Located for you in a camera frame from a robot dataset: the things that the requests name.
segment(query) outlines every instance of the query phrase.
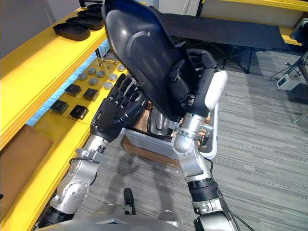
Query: cable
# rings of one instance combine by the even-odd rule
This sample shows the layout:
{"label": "cable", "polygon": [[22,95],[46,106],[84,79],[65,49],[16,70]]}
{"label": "cable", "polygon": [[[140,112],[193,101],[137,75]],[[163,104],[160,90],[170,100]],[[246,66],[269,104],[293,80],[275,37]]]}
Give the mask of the cable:
{"label": "cable", "polygon": [[[290,68],[290,67],[291,67],[291,66],[288,66],[288,67],[286,67],[284,70],[281,70],[280,72],[285,71],[286,69],[288,69],[288,68]],[[270,81],[278,80],[277,78],[272,80],[272,78],[273,78],[275,75],[279,74],[280,72],[277,72],[276,74],[272,75],[272,76],[270,77],[269,80],[270,80]]]}
{"label": "cable", "polygon": [[94,180],[91,182],[90,186],[95,182],[96,178],[97,178],[97,172],[95,173]]}
{"label": "cable", "polygon": [[308,60],[308,56],[307,56],[306,60],[304,61],[304,66],[306,66],[307,60]]}
{"label": "cable", "polygon": [[248,225],[245,221],[243,221],[238,215],[231,212],[233,216],[235,216],[241,223],[243,223],[247,228],[249,228],[251,231],[255,231],[250,225]]}
{"label": "cable", "polygon": [[[205,158],[205,157],[204,157],[204,159],[207,160],[207,161],[209,161],[209,162],[211,163],[210,173],[211,173],[211,176],[212,176],[213,181],[215,182],[214,177],[213,177],[214,163],[213,163],[213,161],[210,160],[210,159],[207,159],[207,158]],[[222,199],[225,200],[224,197],[223,197],[223,194],[222,194],[221,190],[220,190],[219,188],[217,188],[217,191],[218,191],[218,193],[220,194],[220,196],[222,197]],[[236,219],[235,219],[234,217],[236,217],[236,218],[237,218],[241,223],[243,223],[248,229],[250,229],[251,231],[255,231],[250,225],[248,225],[248,224],[247,224],[243,219],[241,219],[238,215],[236,215],[235,213],[231,212],[231,210],[230,210],[230,208],[228,207],[227,203],[225,203],[225,205],[226,205],[226,208],[227,208],[228,212],[230,213],[230,216],[232,217],[232,219],[233,219],[233,221],[234,221],[234,223],[235,223],[235,226],[236,226],[236,228],[237,228],[238,231],[240,231],[240,227],[239,227],[239,225],[238,225],[238,223],[237,223],[237,221],[236,221]]]}
{"label": "cable", "polygon": [[88,160],[88,161],[91,161],[89,158],[86,158],[86,157],[75,157],[75,158],[72,158],[69,160],[69,164],[71,165],[73,161],[75,160]]}

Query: yellow shelf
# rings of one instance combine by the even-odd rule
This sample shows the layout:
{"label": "yellow shelf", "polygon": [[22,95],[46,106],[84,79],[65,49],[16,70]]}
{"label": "yellow shelf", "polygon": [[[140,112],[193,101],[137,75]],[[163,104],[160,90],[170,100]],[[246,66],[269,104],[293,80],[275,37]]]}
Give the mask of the yellow shelf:
{"label": "yellow shelf", "polygon": [[220,0],[220,1],[234,1],[241,3],[250,3],[255,5],[286,8],[297,11],[308,11],[308,2],[301,0]]}
{"label": "yellow shelf", "polygon": [[102,28],[84,41],[73,41],[57,36],[53,26],[0,60],[0,149],[107,38]]}
{"label": "yellow shelf", "polygon": [[290,26],[279,26],[279,30],[281,33],[281,36],[285,43],[292,44],[296,46],[301,46],[302,44],[297,42],[295,39],[290,38],[290,34],[293,31],[293,28]]}
{"label": "yellow shelf", "polygon": [[[88,76],[88,79],[83,81],[77,79],[74,84],[81,87],[81,92],[76,97],[64,93],[59,98],[68,103],[69,107],[66,111],[62,115],[47,112],[34,126],[35,130],[51,139],[53,145],[2,220],[1,231],[29,231],[34,226],[65,175],[69,160],[76,155],[75,149],[81,147],[89,136],[92,118],[109,93],[109,90],[103,88],[104,82],[108,80],[110,74],[120,76],[122,73],[127,73],[127,70],[124,72],[117,70],[121,63],[114,64],[113,61],[109,63],[111,69],[105,68],[107,62],[104,63],[105,66],[99,66],[98,60],[95,59],[84,73],[93,67],[96,71],[103,70],[106,76],[99,78],[99,83],[95,86],[88,84],[92,76]],[[99,90],[100,94],[96,101],[92,102],[83,98],[88,88]],[[83,120],[75,119],[69,114],[76,104],[86,106],[89,110]]]}

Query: black tray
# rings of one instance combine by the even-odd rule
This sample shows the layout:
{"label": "black tray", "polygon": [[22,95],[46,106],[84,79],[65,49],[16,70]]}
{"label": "black tray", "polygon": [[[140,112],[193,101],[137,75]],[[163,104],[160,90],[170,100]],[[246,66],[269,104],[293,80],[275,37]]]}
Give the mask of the black tray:
{"label": "black tray", "polygon": [[101,11],[103,7],[103,4],[101,3],[96,3],[96,4],[92,4],[92,5],[89,5],[87,6],[87,9],[88,10],[93,10],[93,11]]}
{"label": "black tray", "polygon": [[102,16],[102,12],[99,11],[93,11],[93,10],[85,10],[85,11],[79,11],[78,16],[97,16],[97,17],[101,17]]}
{"label": "black tray", "polygon": [[90,27],[90,30],[99,30],[102,29],[102,27],[104,26],[104,21],[102,17],[89,16],[89,15],[69,18],[66,20],[66,22],[84,24]]}
{"label": "black tray", "polygon": [[61,23],[53,29],[57,35],[76,41],[85,40],[90,36],[90,28],[83,24]]}

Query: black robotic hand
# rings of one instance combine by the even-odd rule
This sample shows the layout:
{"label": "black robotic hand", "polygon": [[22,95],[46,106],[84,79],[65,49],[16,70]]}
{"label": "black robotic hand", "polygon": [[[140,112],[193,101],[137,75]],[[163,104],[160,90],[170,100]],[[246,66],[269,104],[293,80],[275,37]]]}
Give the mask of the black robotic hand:
{"label": "black robotic hand", "polygon": [[131,78],[120,75],[91,122],[91,134],[112,142],[123,127],[131,127],[138,122],[144,111],[145,99],[135,84],[127,90],[131,82]]}

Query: brown cardboard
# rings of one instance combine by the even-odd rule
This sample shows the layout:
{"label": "brown cardboard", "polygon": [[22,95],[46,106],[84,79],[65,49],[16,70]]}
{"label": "brown cardboard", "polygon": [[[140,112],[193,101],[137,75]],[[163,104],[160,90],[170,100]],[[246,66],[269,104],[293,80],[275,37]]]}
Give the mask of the brown cardboard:
{"label": "brown cardboard", "polygon": [[52,141],[24,125],[0,151],[0,220],[16,200],[43,157]]}

